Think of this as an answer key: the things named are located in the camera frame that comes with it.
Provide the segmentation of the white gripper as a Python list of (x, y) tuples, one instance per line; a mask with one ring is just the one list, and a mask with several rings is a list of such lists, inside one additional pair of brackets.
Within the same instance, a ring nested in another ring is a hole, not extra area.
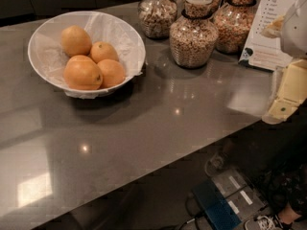
[[(281, 50), (293, 58), (307, 58), (307, 0), (296, 0), (284, 15), (278, 16), (261, 32), (267, 38), (280, 37)], [(307, 99), (307, 60), (291, 62), (273, 74), (273, 88), (262, 121), (276, 125), (285, 122)]]

